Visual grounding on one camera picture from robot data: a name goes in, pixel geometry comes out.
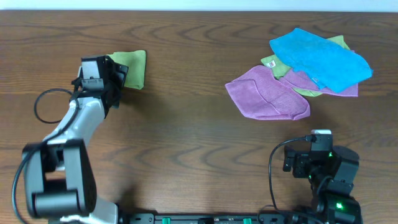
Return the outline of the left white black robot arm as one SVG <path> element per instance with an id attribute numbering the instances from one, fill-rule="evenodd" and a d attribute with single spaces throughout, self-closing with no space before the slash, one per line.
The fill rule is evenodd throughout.
<path id="1" fill-rule="evenodd" d="M 32 218 L 50 223 L 117 223 L 118 206 L 97 197 L 86 147 L 96 128 L 117 108 L 128 66 L 107 55 L 85 57 L 72 81 L 69 109 L 43 141 L 27 144 L 14 178 L 24 177 Z"/>

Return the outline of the lime green microfiber cloth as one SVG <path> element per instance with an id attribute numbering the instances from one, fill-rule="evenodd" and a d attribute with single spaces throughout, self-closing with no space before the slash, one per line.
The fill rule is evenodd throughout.
<path id="1" fill-rule="evenodd" d="M 124 86 L 141 90 L 144 87 L 146 70 L 146 51 L 136 50 L 133 52 L 114 52 L 109 55 L 113 61 L 128 67 Z"/>

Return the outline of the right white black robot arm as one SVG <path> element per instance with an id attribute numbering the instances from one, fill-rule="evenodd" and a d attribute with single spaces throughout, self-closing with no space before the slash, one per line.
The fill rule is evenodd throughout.
<path id="1" fill-rule="evenodd" d="M 283 171 L 307 179 L 312 190 L 310 207 L 299 208 L 294 223 L 362 224 L 359 202 L 351 196 L 359 156 L 343 146 L 328 151 L 284 149 Z"/>

